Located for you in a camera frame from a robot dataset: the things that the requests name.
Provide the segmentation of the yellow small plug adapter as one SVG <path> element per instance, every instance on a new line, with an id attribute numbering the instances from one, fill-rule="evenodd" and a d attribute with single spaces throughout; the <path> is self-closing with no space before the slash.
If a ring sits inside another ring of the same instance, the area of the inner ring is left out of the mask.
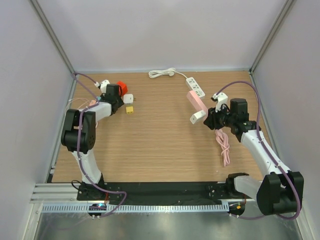
<path id="1" fill-rule="evenodd" d="M 133 106 L 127 106 L 125 108 L 125 111 L 127 114 L 133 114 L 134 113 L 134 107 Z"/>

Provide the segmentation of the white 80W charger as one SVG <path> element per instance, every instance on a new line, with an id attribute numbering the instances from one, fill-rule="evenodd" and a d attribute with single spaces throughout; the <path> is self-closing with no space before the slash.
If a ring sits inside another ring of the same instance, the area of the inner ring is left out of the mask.
<path id="1" fill-rule="evenodd" d="M 196 123 L 203 122 L 205 120 L 205 117 L 206 117 L 206 112 L 204 110 L 200 110 L 194 113 L 189 120 L 194 125 Z"/>

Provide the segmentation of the white square charger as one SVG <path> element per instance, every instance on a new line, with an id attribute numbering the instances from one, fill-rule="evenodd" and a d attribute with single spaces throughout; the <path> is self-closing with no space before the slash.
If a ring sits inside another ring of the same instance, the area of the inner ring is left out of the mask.
<path id="1" fill-rule="evenodd" d="M 133 104 L 134 103 L 134 100 L 135 100 L 135 97 L 133 94 L 131 93 L 127 93 L 123 96 L 123 102 L 124 104 L 126 105 L 130 105 L 130 104 Z"/>

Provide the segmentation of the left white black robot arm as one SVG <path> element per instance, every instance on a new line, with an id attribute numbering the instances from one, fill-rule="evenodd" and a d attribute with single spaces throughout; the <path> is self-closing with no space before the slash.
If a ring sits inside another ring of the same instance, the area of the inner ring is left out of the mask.
<path id="1" fill-rule="evenodd" d="M 124 105 L 123 90 L 119 84 L 107 84 L 105 92 L 93 105 L 66 112 L 61 133 L 61 144 L 72 153 L 82 175 L 82 184 L 89 186 L 88 194 L 94 200 L 106 195 L 103 174 L 99 170 L 95 155 L 96 123 L 114 115 Z"/>

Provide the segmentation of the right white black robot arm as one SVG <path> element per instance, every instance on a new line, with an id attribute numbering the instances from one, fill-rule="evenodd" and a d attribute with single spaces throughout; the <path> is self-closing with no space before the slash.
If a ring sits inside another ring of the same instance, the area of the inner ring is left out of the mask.
<path id="1" fill-rule="evenodd" d="M 244 98 L 233 98 L 230 105 L 217 97 L 212 100 L 216 106 L 208 109 L 204 125 L 211 130 L 230 128 L 237 140 L 249 150 L 263 175 L 262 181 L 247 173 L 229 175 L 226 194 L 230 198 L 245 194 L 254 199 L 264 216 L 293 213 L 297 217 L 302 208 L 303 175 L 290 170 L 275 154 L 266 142 L 258 121 L 249 119 L 248 103 Z"/>

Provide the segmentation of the white power strip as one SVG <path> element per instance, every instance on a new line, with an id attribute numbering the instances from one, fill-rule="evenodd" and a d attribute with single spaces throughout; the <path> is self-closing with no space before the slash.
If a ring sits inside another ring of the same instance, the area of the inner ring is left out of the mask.
<path id="1" fill-rule="evenodd" d="M 194 91 L 200 99 L 205 98 L 205 92 L 202 90 L 198 82 L 193 77 L 186 78 L 185 82 L 189 89 Z"/>

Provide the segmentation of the pink power strip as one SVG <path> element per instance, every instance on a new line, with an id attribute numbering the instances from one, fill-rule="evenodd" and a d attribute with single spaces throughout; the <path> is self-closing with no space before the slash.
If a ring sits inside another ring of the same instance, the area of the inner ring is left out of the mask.
<path id="1" fill-rule="evenodd" d="M 186 97 L 189 100 L 189 102 L 192 104 L 196 112 L 204 111 L 205 112 L 204 117 L 206 118 L 208 116 L 208 108 L 203 103 L 203 101 L 199 98 L 199 96 L 195 91 L 190 90 L 187 93 Z"/>

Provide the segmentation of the red cube plug adapter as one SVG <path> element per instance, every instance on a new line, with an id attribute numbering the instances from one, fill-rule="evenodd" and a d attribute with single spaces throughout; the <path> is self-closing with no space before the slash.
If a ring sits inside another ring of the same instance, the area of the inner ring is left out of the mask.
<path id="1" fill-rule="evenodd" d="M 119 95 L 121 97 L 123 97 L 125 94 L 127 94 L 128 87 L 124 82 L 118 81 L 116 84 L 119 85 Z"/>

